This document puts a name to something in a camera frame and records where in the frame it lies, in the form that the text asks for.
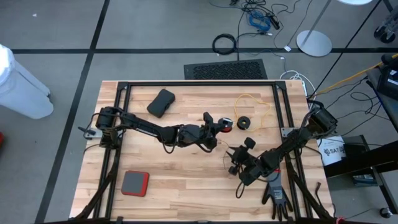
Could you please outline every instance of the glove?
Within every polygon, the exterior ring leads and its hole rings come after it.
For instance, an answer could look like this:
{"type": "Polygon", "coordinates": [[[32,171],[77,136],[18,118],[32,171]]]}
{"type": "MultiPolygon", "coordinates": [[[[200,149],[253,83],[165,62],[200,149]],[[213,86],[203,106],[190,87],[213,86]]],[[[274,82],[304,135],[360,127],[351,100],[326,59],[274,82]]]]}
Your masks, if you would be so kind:
{"type": "Polygon", "coordinates": [[[282,187],[280,175],[277,177],[278,172],[280,171],[276,170],[268,176],[268,181],[273,181],[268,182],[267,184],[264,196],[262,197],[262,204],[265,205],[268,199],[271,198],[274,205],[274,209],[272,211],[272,219],[274,220],[276,213],[278,213],[278,219],[279,221],[282,221],[282,214],[286,219],[288,218],[286,206],[291,212],[293,212],[293,207],[289,201],[289,198],[286,195],[284,188],[282,187]]]}

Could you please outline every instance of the wooden tabletop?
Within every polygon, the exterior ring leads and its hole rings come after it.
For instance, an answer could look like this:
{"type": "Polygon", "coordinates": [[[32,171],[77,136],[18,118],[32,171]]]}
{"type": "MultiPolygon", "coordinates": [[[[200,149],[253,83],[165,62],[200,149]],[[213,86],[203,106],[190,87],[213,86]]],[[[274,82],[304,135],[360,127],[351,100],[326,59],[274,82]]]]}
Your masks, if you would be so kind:
{"type": "MultiPolygon", "coordinates": [[[[219,133],[218,146],[212,153],[203,152],[197,146],[176,148],[173,154],[166,154],[162,145],[153,137],[137,131],[127,130],[124,135],[119,164],[118,179],[114,195],[111,219],[123,216],[124,220],[210,220],[210,221],[268,221],[272,220],[272,202],[261,203],[266,183],[255,181],[246,187],[240,199],[235,197],[235,190],[240,183],[238,177],[228,173],[231,165],[225,157],[227,142],[230,146],[243,144],[246,137],[257,142],[251,150],[254,156],[281,144],[279,125],[275,104],[270,86],[134,86],[132,88],[129,112],[142,119],[158,124],[172,126],[176,124],[203,124],[203,112],[209,112],[213,119],[234,117],[234,103],[239,95],[249,93],[256,99],[270,104],[271,109],[264,118],[263,127],[253,131],[242,131],[234,128],[230,133],[219,133]],[[161,119],[149,114],[148,104],[158,92],[166,88],[175,94],[176,100],[161,119]],[[121,193],[121,184],[127,170],[144,171],[150,174],[145,197],[127,196],[121,193]]],[[[113,106],[116,96],[117,81],[103,81],[99,91],[95,112],[104,106],[113,106]]],[[[301,81],[286,81],[290,107],[294,124],[299,127],[308,112],[301,81]]],[[[287,124],[282,93],[280,103],[287,124]]],[[[240,116],[251,119],[251,127],[261,125],[261,117],[269,109],[250,97],[242,97],[237,103],[240,116]]],[[[98,144],[99,140],[88,141],[87,146],[98,144]]],[[[314,140],[308,146],[317,149],[314,140]]],[[[73,200],[71,217],[79,214],[90,201],[98,188],[104,149],[92,147],[83,158],[80,176],[73,200]]],[[[314,194],[317,182],[322,183],[319,197],[323,206],[333,214],[330,193],[323,171],[320,156],[307,148],[303,149],[302,163],[305,169],[307,186],[314,194]]],[[[291,200],[284,162],[281,163],[282,185],[291,200]]],[[[297,188],[298,201],[302,216],[305,216],[302,195],[297,188]]],[[[105,192],[101,205],[101,217],[104,216],[105,192]]]]}

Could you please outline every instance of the white bin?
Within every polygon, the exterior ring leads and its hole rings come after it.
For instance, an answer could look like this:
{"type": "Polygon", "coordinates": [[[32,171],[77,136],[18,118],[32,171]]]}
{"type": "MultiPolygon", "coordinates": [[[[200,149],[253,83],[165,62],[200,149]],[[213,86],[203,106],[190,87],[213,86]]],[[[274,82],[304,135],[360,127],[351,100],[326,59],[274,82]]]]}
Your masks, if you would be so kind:
{"type": "Polygon", "coordinates": [[[15,61],[10,49],[0,45],[0,105],[33,119],[54,110],[50,90],[15,61]]]}

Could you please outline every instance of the black floor mat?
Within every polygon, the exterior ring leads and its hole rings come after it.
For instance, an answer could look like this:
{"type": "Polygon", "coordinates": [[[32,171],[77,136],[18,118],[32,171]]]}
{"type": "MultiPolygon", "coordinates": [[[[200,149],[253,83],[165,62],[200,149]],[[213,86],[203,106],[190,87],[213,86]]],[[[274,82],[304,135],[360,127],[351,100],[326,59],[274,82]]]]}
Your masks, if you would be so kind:
{"type": "Polygon", "coordinates": [[[184,65],[186,80],[268,79],[261,59],[184,65]]]}

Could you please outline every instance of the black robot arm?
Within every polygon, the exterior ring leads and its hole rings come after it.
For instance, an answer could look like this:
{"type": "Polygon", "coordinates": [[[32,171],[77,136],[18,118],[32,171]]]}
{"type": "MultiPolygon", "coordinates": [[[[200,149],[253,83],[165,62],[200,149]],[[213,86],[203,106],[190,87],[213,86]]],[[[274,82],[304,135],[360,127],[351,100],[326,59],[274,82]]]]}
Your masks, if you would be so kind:
{"type": "Polygon", "coordinates": [[[276,149],[265,151],[260,156],[254,157],[248,153],[248,149],[252,149],[256,143],[247,138],[246,147],[231,147],[234,153],[228,154],[234,166],[229,169],[229,173],[236,175],[239,169],[243,168],[243,171],[239,172],[239,178],[244,185],[250,185],[260,176],[267,177],[276,170],[287,153],[304,147],[310,139],[330,134],[336,129],[336,124],[337,120],[321,105],[311,110],[305,116],[301,127],[291,131],[276,149]]]}
{"type": "Polygon", "coordinates": [[[218,123],[213,122],[209,113],[203,114],[204,125],[180,124],[176,126],[161,127],[132,113],[126,113],[121,108],[101,108],[96,127],[102,130],[101,147],[117,148],[119,145],[119,131],[133,129],[157,138],[165,146],[187,147],[198,145],[205,152],[211,152],[217,146],[216,135],[219,132],[230,132],[232,121],[222,118],[218,123]],[[114,125],[115,118],[120,118],[120,124],[114,125]]]}

